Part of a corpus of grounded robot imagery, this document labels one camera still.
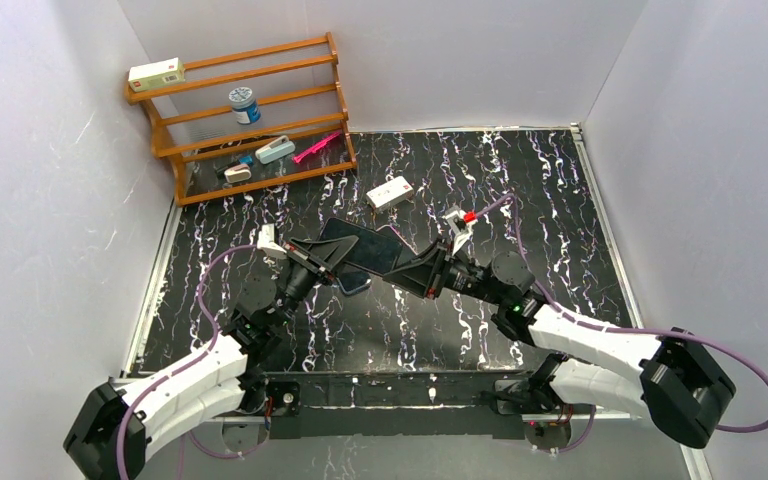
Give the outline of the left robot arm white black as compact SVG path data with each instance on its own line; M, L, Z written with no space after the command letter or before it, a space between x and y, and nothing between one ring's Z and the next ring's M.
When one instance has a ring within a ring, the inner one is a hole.
M105 382L87 396L63 449L87 479L134 479L148 460L201 423L242 407L261 380L257 363L277 345L278 327L319 283L336 280L355 235L334 240L274 240L262 228L256 249L284 261L278 281L246 284L237 321L212 327L206 345L170 366L116 387Z

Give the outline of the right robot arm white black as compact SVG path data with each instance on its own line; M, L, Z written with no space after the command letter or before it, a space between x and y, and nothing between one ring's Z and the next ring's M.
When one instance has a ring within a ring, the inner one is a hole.
M529 388L539 400L591 404L650 420L670 439L708 445L736 394L713 356L691 334L646 334L550 304L514 252L481 266L436 242L383 276L419 297L445 289L496 306L491 320L505 337L555 355Z

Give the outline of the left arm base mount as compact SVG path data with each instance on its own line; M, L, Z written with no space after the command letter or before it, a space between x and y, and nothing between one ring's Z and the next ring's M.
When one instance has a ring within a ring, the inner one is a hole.
M245 458L271 439L274 420L295 417L300 408L300 385L265 376L244 376L239 405L223 419L222 440L226 453Z

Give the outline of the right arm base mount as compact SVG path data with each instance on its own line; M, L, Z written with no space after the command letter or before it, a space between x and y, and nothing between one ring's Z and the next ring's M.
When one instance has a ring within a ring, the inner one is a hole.
M502 416L537 416L525 420L525 437L533 450L557 455L571 443L574 407L563 403L547 387L531 387L528 380L496 380L480 399Z

